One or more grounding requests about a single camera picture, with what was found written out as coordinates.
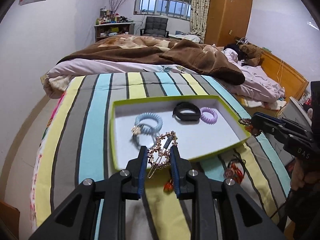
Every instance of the shelf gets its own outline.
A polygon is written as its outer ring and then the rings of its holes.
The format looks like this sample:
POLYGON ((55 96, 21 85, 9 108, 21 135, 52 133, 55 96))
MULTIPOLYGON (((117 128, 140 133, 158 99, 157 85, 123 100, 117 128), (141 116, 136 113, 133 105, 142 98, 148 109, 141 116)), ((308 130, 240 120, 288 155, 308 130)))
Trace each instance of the shelf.
POLYGON ((99 27, 99 26, 109 26, 109 25, 130 25, 130 24, 135 24, 135 23, 105 23, 105 24, 98 24, 95 25, 95 27, 99 27))

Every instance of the gold hair clip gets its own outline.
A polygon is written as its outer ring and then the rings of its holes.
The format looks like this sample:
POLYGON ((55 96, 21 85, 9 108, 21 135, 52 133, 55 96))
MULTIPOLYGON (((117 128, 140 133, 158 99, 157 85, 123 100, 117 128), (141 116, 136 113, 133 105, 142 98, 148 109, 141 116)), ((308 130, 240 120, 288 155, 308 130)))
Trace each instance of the gold hair clip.
POLYGON ((162 168, 170 165, 170 150, 168 150, 168 147, 172 140, 172 145, 177 145, 177 139, 178 138, 174 131, 166 132, 165 134, 161 134, 156 137, 155 146, 148 150, 148 162, 151 164, 151 170, 148 174, 148 178, 151 178, 157 169, 161 170, 162 168), (163 148, 161 148, 161 140, 164 140, 166 137, 167 141, 165 142, 163 148), (155 161, 153 154, 156 152, 158 152, 158 158, 155 161))

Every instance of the black chair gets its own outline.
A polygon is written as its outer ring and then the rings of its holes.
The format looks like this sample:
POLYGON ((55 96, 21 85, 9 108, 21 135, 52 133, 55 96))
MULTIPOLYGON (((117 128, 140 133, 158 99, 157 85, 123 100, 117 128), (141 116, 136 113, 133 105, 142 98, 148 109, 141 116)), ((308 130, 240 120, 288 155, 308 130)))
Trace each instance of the black chair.
POLYGON ((167 31, 167 24, 167 18, 147 17, 145 28, 140 29, 140 36, 168 38, 169 31, 167 31))

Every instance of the wooden wardrobe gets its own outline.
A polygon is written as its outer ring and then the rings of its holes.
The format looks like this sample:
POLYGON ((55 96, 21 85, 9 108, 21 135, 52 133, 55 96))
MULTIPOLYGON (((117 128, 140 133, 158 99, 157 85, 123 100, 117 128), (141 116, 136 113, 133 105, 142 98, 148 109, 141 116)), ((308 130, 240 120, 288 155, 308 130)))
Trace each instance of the wooden wardrobe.
POLYGON ((226 46, 235 37, 245 37, 252 0, 210 0, 205 44, 226 46))

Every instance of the brown teddy bear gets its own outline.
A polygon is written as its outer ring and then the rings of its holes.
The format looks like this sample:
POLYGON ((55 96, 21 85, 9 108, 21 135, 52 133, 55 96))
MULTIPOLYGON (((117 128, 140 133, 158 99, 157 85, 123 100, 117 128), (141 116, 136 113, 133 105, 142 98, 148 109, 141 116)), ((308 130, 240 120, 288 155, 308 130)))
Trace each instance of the brown teddy bear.
POLYGON ((262 55, 262 49, 252 44, 243 44, 240 45, 240 50, 246 54, 244 62, 247 65, 252 67, 256 67, 259 65, 260 57, 262 55))

